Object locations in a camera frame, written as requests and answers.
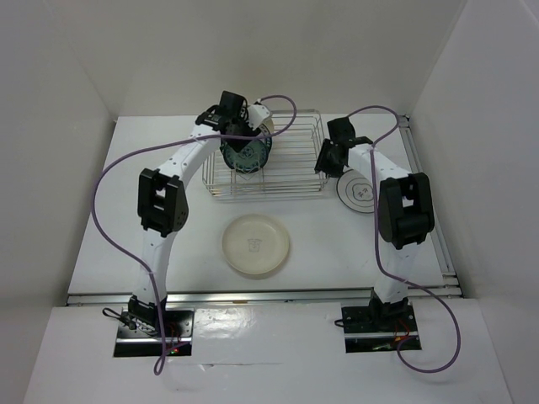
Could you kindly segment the blue patterned small plate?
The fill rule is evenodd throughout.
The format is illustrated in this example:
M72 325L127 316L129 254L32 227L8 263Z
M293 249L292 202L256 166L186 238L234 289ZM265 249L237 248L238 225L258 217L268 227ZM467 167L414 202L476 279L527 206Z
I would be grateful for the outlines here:
M241 151L235 151L230 145L223 142L220 151L224 163L238 173L256 173L262 169L269 160L273 146L271 138L250 141Z

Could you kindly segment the white plate teal lettered rim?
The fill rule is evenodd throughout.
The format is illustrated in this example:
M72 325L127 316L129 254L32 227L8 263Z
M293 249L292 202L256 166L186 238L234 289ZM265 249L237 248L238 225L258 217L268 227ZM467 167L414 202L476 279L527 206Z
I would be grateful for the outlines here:
M270 139L275 135L275 124L272 118L265 119L259 126L259 139Z

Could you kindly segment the white plate blue rim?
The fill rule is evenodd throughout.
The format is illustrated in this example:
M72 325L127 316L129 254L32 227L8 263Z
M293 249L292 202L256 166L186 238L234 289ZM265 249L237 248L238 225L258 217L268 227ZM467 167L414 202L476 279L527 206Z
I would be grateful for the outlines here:
M374 212L371 182L357 171L345 171L337 180L336 192L339 200L350 210L361 214Z

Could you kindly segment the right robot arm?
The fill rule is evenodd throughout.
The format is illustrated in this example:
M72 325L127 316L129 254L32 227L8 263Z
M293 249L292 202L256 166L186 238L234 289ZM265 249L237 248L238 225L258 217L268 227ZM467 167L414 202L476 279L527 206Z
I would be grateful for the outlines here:
M414 260L435 219L430 181L411 173L358 137L348 117L328 122L315 171L342 179L349 167L370 180L375 218L375 255L382 275L371 292L368 311L355 318L372 332L389 332L407 317L408 285Z

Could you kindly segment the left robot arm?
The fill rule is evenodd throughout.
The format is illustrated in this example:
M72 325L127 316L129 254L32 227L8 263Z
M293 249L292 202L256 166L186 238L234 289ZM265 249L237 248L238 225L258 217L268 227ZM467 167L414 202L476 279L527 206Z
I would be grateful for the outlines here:
M166 162L140 173L137 214L143 229L142 275L128 302L128 313L146 335L158 335L166 326L168 263L174 238L188 219L190 180L225 142L222 135L241 149L251 138L269 133L262 127L270 117L260 102L248 104L244 97L225 91L219 104L196 118L186 142Z

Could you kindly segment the right side aluminium rail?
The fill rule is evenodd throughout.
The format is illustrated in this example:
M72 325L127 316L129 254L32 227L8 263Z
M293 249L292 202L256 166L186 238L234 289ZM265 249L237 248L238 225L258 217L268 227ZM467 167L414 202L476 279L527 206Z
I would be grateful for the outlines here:
M414 173L423 172L424 168L419 158L419 151L414 142L413 132L410 123L410 117L407 115L399 116L399 133L403 141L403 147L406 151L408 163ZM443 230L440 228L440 221L433 208L435 218L434 230L430 233L435 254L440 265L440 271L446 288L460 288L460 282L457 277L454 265L446 243Z

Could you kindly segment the aluminium rail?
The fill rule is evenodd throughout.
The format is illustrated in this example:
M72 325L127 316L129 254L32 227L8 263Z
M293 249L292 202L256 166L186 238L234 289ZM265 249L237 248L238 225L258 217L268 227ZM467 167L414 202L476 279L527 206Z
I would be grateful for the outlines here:
M403 141L403 147L406 151L408 163L414 173L423 172L424 168L419 158L419 151L414 142L413 132L410 123L410 117L407 115L399 116L399 133ZM440 265L440 271L446 288L460 288L460 282L457 277L454 265L446 243L443 230L440 228L440 221L433 208L435 218L434 230L430 233L435 254Z
M285 290L285 291L256 291L256 292L219 292L219 293L181 293L169 294L169 305L197 304L262 304L290 302L319 302L369 300L370 289L339 289L339 290ZM67 306L105 306L124 305L130 296L119 295L69 295Z

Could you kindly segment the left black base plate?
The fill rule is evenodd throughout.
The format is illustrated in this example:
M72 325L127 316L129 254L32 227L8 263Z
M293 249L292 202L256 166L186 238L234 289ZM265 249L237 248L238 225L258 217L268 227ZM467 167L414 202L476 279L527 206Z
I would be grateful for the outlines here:
M114 312L119 320L115 339L115 358L159 357L162 353L162 336L159 330L148 326L126 310ZM167 356L187 357L192 354L195 311L171 310L164 314L164 331Z

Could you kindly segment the front aluminium rail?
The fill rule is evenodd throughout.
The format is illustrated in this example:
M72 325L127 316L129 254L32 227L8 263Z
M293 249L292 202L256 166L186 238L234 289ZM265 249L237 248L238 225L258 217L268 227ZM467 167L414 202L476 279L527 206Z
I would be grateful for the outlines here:
M169 294L169 305L197 304L262 304L290 302L319 302L369 300L370 289L339 289L339 290L285 290L285 291L256 291L256 292L219 292L219 293L181 293ZM67 306L105 306L124 305L130 296L119 295L69 295Z

